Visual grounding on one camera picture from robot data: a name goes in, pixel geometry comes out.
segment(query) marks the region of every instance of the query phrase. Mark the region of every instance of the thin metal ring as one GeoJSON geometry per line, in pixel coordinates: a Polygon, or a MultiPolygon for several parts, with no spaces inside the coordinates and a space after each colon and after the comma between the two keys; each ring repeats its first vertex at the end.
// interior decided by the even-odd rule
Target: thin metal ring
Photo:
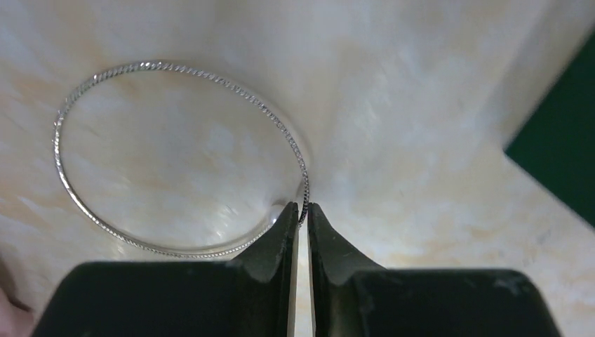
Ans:
{"type": "Polygon", "coordinates": [[[96,216],[93,213],[93,211],[90,210],[87,207],[87,205],[85,205],[83,203],[82,199],[75,192],[74,188],[68,181],[68,178],[67,178],[65,170],[64,170],[64,166],[62,164],[62,156],[60,154],[60,136],[61,136],[60,132],[62,130],[62,125],[64,124],[64,120],[66,119],[68,112],[70,111],[70,109],[72,108],[72,106],[74,105],[76,100],[78,100],[87,90],[89,90],[90,88],[96,86],[97,84],[99,84],[107,79],[111,79],[112,77],[116,77],[121,74],[127,74],[129,72],[154,71],[154,70],[163,70],[163,71],[169,71],[169,72],[180,72],[180,73],[190,74],[190,75],[193,75],[196,77],[202,77],[204,79],[208,79],[208,80],[213,81],[217,84],[220,84],[220,85],[224,86],[225,88],[228,88],[229,90],[232,90],[233,92],[237,93],[241,97],[245,98],[248,102],[254,104],[256,107],[258,107],[260,109],[260,111],[264,112],[267,115],[267,117],[269,117],[275,123],[276,127],[279,130],[281,130],[281,132],[285,136],[285,139],[288,141],[289,145],[291,146],[291,149],[293,150],[293,153],[294,153],[295,157],[297,158],[297,162],[300,165],[300,170],[302,172],[302,180],[303,180],[303,185],[304,185],[304,200],[303,200],[302,211],[301,211],[300,219],[299,219],[299,224],[301,227],[301,225],[304,222],[304,219],[306,218],[307,212],[308,212],[308,201],[309,201],[308,171],[306,169],[306,163],[304,162],[304,157],[302,156],[300,148],[298,147],[298,144],[295,142],[295,140],[293,139],[293,136],[290,134],[289,130],[285,127],[285,125],[283,125],[283,123],[279,120],[279,118],[263,102],[261,102],[261,100],[259,100],[252,93],[241,88],[237,84],[234,84],[231,81],[222,78],[221,76],[213,74],[212,72],[198,70],[196,68],[188,67],[186,65],[179,65],[179,64],[173,64],[170,62],[161,62],[161,61],[133,62],[133,63],[129,63],[127,65],[113,67],[111,69],[105,70],[104,72],[101,72],[98,74],[94,74],[92,77],[87,79],[81,85],[76,87],[70,93],[70,95],[68,95],[68,97],[65,98],[65,101],[64,101],[62,107],[60,108],[60,110],[58,110],[58,117],[56,118],[55,123],[54,123],[55,133],[54,133],[54,138],[53,138],[55,166],[56,166],[56,169],[58,170],[58,175],[59,175],[60,180],[62,181],[62,184],[64,185],[66,191],[68,192],[68,194],[70,195],[70,197],[72,198],[74,203],[83,211],[83,213],[85,213],[99,227],[101,227],[102,229],[104,229],[108,233],[110,233],[111,235],[114,235],[118,239],[120,239],[128,244],[131,244],[133,246],[136,246],[138,248],[141,248],[141,249],[144,249],[147,251],[152,251],[154,253],[160,253],[163,255],[174,256],[174,257],[178,257],[178,258],[214,258],[214,257],[218,257],[218,256],[223,256],[223,255],[226,255],[229,253],[234,253],[235,251],[239,251],[239,250],[244,249],[247,246],[251,245],[254,241],[256,241],[259,237],[261,237],[271,227],[271,225],[269,225],[267,228],[265,228],[263,231],[261,231],[258,235],[256,235],[254,238],[252,238],[249,242],[246,242],[245,244],[236,246],[231,249],[217,250],[217,249],[210,248],[209,253],[190,253],[190,252],[188,252],[189,250],[186,250],[186,249],[169,249],[166,247],[158,246],[156,244],[150,244],[148,242],[143,242],[139,239],[136,239],[136,238],[130,236],[129,234],[126,234],[125,232],[122,232],[122,231],[116,229],[115,227],[111,226],[109,223],[106,223],[104,220],[102,220],[101,218],[96,216]]]}

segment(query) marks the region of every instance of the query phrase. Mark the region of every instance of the bracelet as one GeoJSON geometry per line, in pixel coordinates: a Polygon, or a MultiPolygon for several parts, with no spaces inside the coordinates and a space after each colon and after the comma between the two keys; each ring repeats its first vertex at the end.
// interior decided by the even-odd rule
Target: bracelet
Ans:
{"type": "Polygon", "coordinates": [[[90,210],[87,207],[87,205],[84,204],[82,199],[75,192],[74,188],[68,181],[68,177],[66,176],[66,173],[64,170],[64,165],[62,164],[62,156],[60,154],[60,136],[61,136],[60,132],[62,130],[62,125],[64,124],[64,121],[66,120],[66,116],[68,115],[68,112],[70,111],[70,109],[72,108],[74,103],[86,91],[88,91],[90,88],[96,86],[97,84],[99,84],[107,79],[111,79],[112,77],[116,77],[116,76],[119,76],[122,74],[127,74],[130,72],[154,71],[154,70],[162,70],[162,71],[168,71],[168,72],[179,72],[179,73],[190,74],[190,75],[193,75],[196,77],[202,77],[204,79],[208,79],[208,80],[213,81],[217,84],[220,84],[220,85],[224,86],[225,88],[228,88],[229,90],[232,90],[233,92],[237,93],[241,97],[245,98],[248,102],[254,104],[256,107],[258,107],[260,109],[260,111],[265,113],[267,115],[267,117],[269,117],[273,121],[273,123],[275,123],[275,126],[279,130],[281,130],[281,132],[283,133],[283,136],[285,137],[285,139],[291,146],[291,149],[293,150],[293,153],[294,153],[295,157],[297,158],[297,162],[300,165],[300,170],[302,172],[302,181],[303,181],[303,185],[304,185],[304,196],[303,196],[302,210],[301,210],[300,218],[299,218],[299,224],[301,227],[305,218],[306,218],[307,212],[308,212],[308,202],[309,202],[308,171],[306,169],[306,163],[304,161],[304,158],[302,156],[300,148],[298,147],[298,144],[295,142],[295,140],[293,139],[293,136],[290,134],[289,130],[285,127],[285,125],[283,125],[283,123],[279,120],[279,118],[261,100],[259,100],[252,93],[241,88],[237,84],[234,84],[231,81],[222,78],[221,76],[213,74],[212,72],[205,72],[203,70],[198,70],[196,68],[188,67],[185,65],[178,65],[178,64],[173,64],[170,62],[160,62],[160,61],[133,62],[133,63],[129,63],[127,65],[113,67],[111,69],[105,70],[104,72],[94,74],[91,78],[87,79],[81,85],[76,87],[70,93],[70,95],[68,95],[68,97],[65,98],[65,101],[64,101],[62,107],[60,108],[60,110],[58,110],[58,117],[56,118],[55,123],[54,123],[55,133],[54,133],[54,138],[53,138],[55,166],[56,166],[56,169],[58,170],[58,175],[60,177],[60,180],[62,181],[64,188],[68,192],[68,195],[70,195],[70,197],[72,198],[74,203],[83,211],[83,213],[85,213],[87,215],[87,217],[89,217],[99,227],[101,227],[102,229],[104,229],[108,233],[110,233],[111,235],[114,235],[118,239],[120,239],[128,244],[131,244],[138,248],[141,248],[141,249],[144,249],[147,251],[151,251],[154,253],[160,253],[160,254],[163,254],[166,256],[174,256],[174,257],[178,257],[178,258],[214,258],[214,257],[218,257],[218,256],[223,256],[225,254],[234,253],[236,251],[239,251],[239,250],[244,249],[247,246],[251,245],[253,242],[255,242],[258,238],[260,238],[273,225],[272,223],[270,223],[263,231],[258,233],[254,238],[250,239],[248,242],[245,242],[245,243],[235,246],[233,248],[214,249],[212,246],[210,246],[210,247],[206,247],[204,249],[172,249],[172,248],[168,248],[165,246],[151,244],[149,242],[144,242],[142,240],[132,237],[130,234],[127,234],[125,232],[122,232],[122,231],[116,229],[115,227],[113,227],[109,223],[106,223],[104,220],[102,220],[97,215],[95,215],[93,213],[93,211],[90,210]]]}

